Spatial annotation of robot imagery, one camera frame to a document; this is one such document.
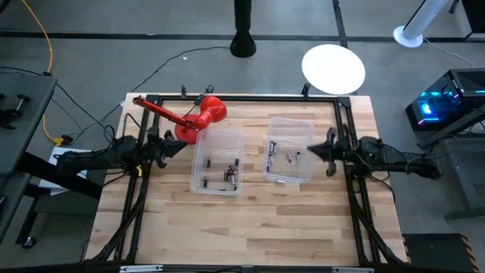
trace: wooden table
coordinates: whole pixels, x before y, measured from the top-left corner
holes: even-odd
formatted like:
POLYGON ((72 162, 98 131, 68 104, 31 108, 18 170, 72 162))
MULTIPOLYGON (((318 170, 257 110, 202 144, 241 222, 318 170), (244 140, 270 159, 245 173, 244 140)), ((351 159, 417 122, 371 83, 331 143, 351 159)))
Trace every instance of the wooden table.
MULTIPOLYGON (((145 94, 127 94, 123 110, 123 115, 131 113, 137 121, 141 121, 142 108, 133 105, 132 98, 139 95, 145 94)), ((377 137, 370 98, 353 96, 351 101, 358 137, 377 137)), ((164 102, 165 108, 179 115, 192 106, 191 102, 164 102)), ((318 141, 323 142, 328 127, 336 126, 333 106, 325 102, 226 102, 226 106, 227 118, 210 128, 241 130, 246 135, 241 194, 225 197, 190 192, 194 146, 168 159, 165 169, 154 165, 136 262, 358 265, 342 163, 337 163, 334 177, 327 177, 327 164, 315 160, 312 180, 300 185, 268 183, 261 172, 271 118, 312 121, 318 141)), ((163 118, 160 122, 162 135, 173 130, 174 123, 163 118)), ((133 122, 127 123, 127 134, 137 136, 138 132, 133 122)), ((118 228, 128 180, 120 179, 103 190, 86 258, 97 254, 118 228)), ((406 260, 391 192, 368 181, 368 195, 376 229, 395 254, 406 260)), ((370 259, 366 232, 363 238, 370 259)))

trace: yellow cable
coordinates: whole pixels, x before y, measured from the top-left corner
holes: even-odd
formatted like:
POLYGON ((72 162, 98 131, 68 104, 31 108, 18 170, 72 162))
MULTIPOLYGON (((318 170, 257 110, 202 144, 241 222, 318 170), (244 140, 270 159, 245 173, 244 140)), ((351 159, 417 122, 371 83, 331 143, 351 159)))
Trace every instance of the yellow cable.
MULTIPOLYGON (((47 67, 47 72, 51 72, 52 70, 52 63, 54 62, 54 50, 52 50, 52 44, 51 44, 51 40, 48 38, 49 36, 47 35, 47 32, 45 31, 44 29, 44 26, 42 25, 42 23, 40 23, 40 20, 39 18, 37 18, 36 14, 33 12, 32 8, 30 8, 29 4, 27 4, 27 2, 25 0, 22 0, 23 4, 25 5, 25 8, 27 8, 30 12, 30 14, 32 15, 32 17, 36 20, 37 24, 39 25, 40 29, 42 30, 42 32, 44 33, 44 36, 45 36, 45 39, 47 40, 47 44, 48 44, 48 51, 50 53, 50 58, 49 58, 49 61, 48 61, 48 67, 47 67)), ((45 127, 45 115, 42 115, 42 128, 44 129, 44 133, 45 135, 50 139, 52 140, 52 142, 54 142, 54 144, 56 146, 60 146, 62 144, 62 141, 63 139, 62 138, 54 138, 52 137, 48 132, 47 132, 47 128, 45 127)))

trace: floor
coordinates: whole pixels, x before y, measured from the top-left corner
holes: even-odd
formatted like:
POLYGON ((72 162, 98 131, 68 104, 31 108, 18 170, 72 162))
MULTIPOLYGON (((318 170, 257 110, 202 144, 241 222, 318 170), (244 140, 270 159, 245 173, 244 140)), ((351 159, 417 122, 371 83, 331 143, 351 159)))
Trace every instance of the floor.
MULTIPOLYGON (((170 62, 140 92, 201 92, 207 85, 216 93, 301 92, 303 55, 313 46, 339 44, 347 36, 391 37, 395 27, 414 14, 421 0, 258 0, 253 2, 252 34, 257 53, 234 58, 226 49, 192 52, 170 62), (340 7, 343 27, 337 27, 334 4, 340 7)), ((158 39, 52 39, 54 75, 89 113, 102 117, 121 102, 142 79, 169 57, 187 50, 228 46, 233 29, 233 6, 227 0, 49 0, 31 1, 47 31, 52 33, 174 34, 158 39)), ((464 37, 469 26, 462 7, 456 15, 443 9, 428 27, 428 37, 464 37)), ((0 15, 0 30, 38 32, 36 22, 20 1, 0 15)), ((49 52, 44 39, 0 38, 0 64, 42 72, 49 52)), ((438 43, 444 49, 485 66, 485 43, 438 43)), ((418 151, 404 108, 450 68, 467 68, 465 61, 422 45, 405 49, 389 39, 348 42, 364 62, 366 80, 359 95, 371 96, 380 136, 401 150, 418 151)), ((54 98, 80 122, 91 120, 63 93, 54 98)), ((117 124, 120 110, 106 119, 117 124)), ((55 104, 47 112, 49 133, 77 133, 79 129, 55 104)), ((105 145, 97 127, 75 145, 95 149, 105 145)), ((28 150, 48 158, 51 143, 37 129, 28 150)), ((426 180, 393 174, 396 208, 403 233, 461 233, 468 237, 480 268, 485 268, 485 218, 446 222, 443 215, 461 208, 447 179, 426 180)), ((31 200, 22 201, 7 237, 0 246, 0 267, 46 265, 80 260, 94 216, 41 215, 33 234, 39 239, 29 250, 14 246, 14 238, 31 200)))

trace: white paper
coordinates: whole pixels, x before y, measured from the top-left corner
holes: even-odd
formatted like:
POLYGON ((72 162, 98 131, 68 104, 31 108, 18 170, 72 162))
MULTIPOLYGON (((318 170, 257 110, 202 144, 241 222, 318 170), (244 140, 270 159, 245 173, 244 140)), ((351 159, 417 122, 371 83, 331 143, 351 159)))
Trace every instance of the white paper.
MULTIPOLYGON (((53 165, 56 165, 58 163, 58 160, 56 158, 54 158, 54 155, 62 155, 65 152, 69 152, 69 151, 71 151, 71 152, 89 152, 89 150, 84 150, 84 149, 70 149, 70 148, 54 147, 54 149, 52 150, 51 157, 48 159, 48 162, 53 164, 53 165)), ((86 178, 87 172, 88 171, 86 171, 86 170, 80 171, 77 175, 79 177, 86 178)), ((43 180, 43 179, 40 181, 39 187, 45 188, 45 189, 50 189, 51 190, 51 196, 54 196, 54 195, 59 194, 59 193, 65 193, 65 192, 69 191, 68 189, 64 189, 63 187, 61 187, 57 184, 54 184, 52 182, 49 182, 49 181, 46 181, 46 180, 43 180)))

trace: clear plastic container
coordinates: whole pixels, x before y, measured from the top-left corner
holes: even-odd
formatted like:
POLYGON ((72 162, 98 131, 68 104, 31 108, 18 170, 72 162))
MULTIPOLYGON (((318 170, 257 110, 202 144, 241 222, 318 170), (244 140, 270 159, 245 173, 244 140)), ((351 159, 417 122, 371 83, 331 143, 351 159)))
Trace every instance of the clear plastic container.
POLYGON ((197 136, 190 189, 194 193, 235 196, 243 182, 244 133, 236 130, 204 129, 197 136), (224 172, 232 165, 237 169, 234 184, 225 180, 224 172))
POLYGON ((313 176, 313 156, 308 154, 307 146, 313 143, 314 136, 315 128, 309 121, 272 118, 263 163, 266 181, 282 184, 309 182, 313 176), (276 153, 270 152, 271 142, 276 143, 276 153))

